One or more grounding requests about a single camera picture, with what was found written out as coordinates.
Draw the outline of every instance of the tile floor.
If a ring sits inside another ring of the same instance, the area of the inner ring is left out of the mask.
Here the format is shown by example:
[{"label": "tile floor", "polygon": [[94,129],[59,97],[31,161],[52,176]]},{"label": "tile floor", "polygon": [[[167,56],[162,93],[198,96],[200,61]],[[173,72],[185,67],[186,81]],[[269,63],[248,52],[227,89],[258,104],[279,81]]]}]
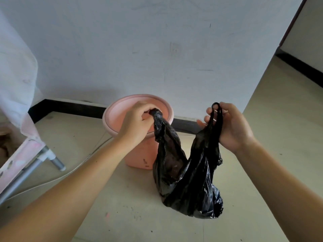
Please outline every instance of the tile floor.
[{"label": "tile floor", "polygon": [[[323,88],[273,58],[244,115],[269,152],[323,196]],[[67,170],[61,173],[45,162],[17,192],[74,169],[110,137],[100,119],[56,112],[36,126]],[[189,154],[194,136],[179,135]],[[199,220],[163,206],[151,171],[121,162],[72,241],[287,241],[235,156],[224,148],[221,154],[224,163],[213,180],[224,200],[219,219]],[[57,182],[6,201],[0,225]]]}]

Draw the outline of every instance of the baseboard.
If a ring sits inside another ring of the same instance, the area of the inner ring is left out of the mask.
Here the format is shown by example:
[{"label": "baseboard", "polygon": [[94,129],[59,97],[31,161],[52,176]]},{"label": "baseboard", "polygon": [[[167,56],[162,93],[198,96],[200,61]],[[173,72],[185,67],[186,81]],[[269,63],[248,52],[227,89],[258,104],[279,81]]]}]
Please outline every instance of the baseboard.
[{"label": "baseboard", "polygon": [[295,70],[301,72],[303,75],[305,75],[311,81],[315,82],[317,85],[323,87],[323,73],[321,71],[314,69],[310,65],[295,58],[287,52],[284,52],[281,49],[279,49],[279,52],[276,53],[276,56],[279,57],[286,64],[292,66]]},{"label": "baseboard", "polygon": [[[38,104],[32,106],[29,109],[28,113],[33,122],[36,123],[53,111],[102,119],[105,109],[105,107],[94,105],[44,99]],[[172,127],[177,132],[183,133],[197,134],[200,131],[200,127],[196,122],[183,119],[174,118]]]}]

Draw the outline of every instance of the garbage bag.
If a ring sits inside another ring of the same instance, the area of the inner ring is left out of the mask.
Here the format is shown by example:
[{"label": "garbage bag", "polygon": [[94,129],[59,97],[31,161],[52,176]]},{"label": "garbage bag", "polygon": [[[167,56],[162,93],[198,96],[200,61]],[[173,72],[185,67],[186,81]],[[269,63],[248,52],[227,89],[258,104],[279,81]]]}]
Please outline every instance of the garbage bag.
[{"label": "garbage bag", "polygon": [[162,202],[188,216],[217,218],[222,214],[223,201],[212,184],[213,173],[222,164],[219,150],[223,115],[218,103],[207,126],[196,134],[189,159],[181,149],[176,131],[158,109],[150,110],[154,118],[155,140],[159,143],[153,176]]}]

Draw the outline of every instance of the electrical cord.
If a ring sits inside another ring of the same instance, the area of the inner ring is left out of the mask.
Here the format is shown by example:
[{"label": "electrical cord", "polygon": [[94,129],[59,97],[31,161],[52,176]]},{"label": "electrical cord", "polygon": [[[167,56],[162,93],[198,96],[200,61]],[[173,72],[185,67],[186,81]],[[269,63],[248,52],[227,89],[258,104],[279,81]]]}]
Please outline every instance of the electrical cord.
[{"label": "electrical cord", "polygon": [[34,189],[34,188],[38,188],[38,187],[41,187],[41,186],[44,186],[44,185],[46,185],[46,184],[49,184],[49,183],[52,183],[52,182],[54,182],[54,181],[57,181],[57,180],[59,180],[59,179],[61,179],[61,178],[63,178],[63,177],[66,177],[67,175],[69,175],[69,174],[71,174],[73,171],[75,171],[77,168],[79,168],[81,165],[83,165],[100,147],[102,147],[106,142],[108,142],[109,140],[111,140],[112,139],[112,137],[110,137],[110,138],[108,138],[107,140],[105,140],[102,144],[100,144],[100,146],[99,147],[97,147],[85,160],[83,160],[77,167],[75,167],[73,170],[71,170],[70,172],[68,172],[67,174],[64,174],[64,175],[62,175],[62,176],[60,176],[60,177],[58,177],[58,178],[56,178],[56,179],[53,179],[53,180],[50,180],[50,181],[47,181],[47,182],[45,182],[45,183],[42,183],[42,184],[38,184],[38,185],[36,185],[36,186],[34,186],[34,187],[31,187],[31,188],[28,188],[28,189],[26,189],[26,190],[24,190],[24,191],[22,191],[22,192],[20,192],[20,193],[18,193],[18,194],[15,194],[15,195],[13,195],[13,196],[11,196],[11,197],[9,197],[8,199],[6,199],[6,200],[9,200],[9,199],[13,199],[13,198],[15,198],[15,197],[17,197],[18,195],[21,195],[21,194],[24,194],[24,193],[26,193],[26,192],[28,192],[28,191],[30,191],[30,190],[32,190],[32,189]]}]

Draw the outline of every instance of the pink trash can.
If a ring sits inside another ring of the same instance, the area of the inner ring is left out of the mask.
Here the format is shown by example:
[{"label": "pink trash can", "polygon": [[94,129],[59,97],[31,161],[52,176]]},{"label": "pink trash can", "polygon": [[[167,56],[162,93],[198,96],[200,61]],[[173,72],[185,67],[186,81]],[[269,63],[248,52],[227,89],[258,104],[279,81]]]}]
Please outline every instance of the pink trash can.
[{"label": "pink trash can", "polygon": [[[172,107],[160,97],[150,94],[135,94],[119,99],[110,105],[103,114],[103,126],[107,129],[112,137],[115,137],[122,126],[123,119],[127,111],[138,101],[146,101],[156,105],[163,117],[172,124],[174,112]],[[155,141],[154,126],[152,125],[147,132],[144,140],[138,144],[131,152],[129,152],[124,160],[127,165],[142,169],[152,169],[152,164],[155,162],[158,151],[158,143]]]}]

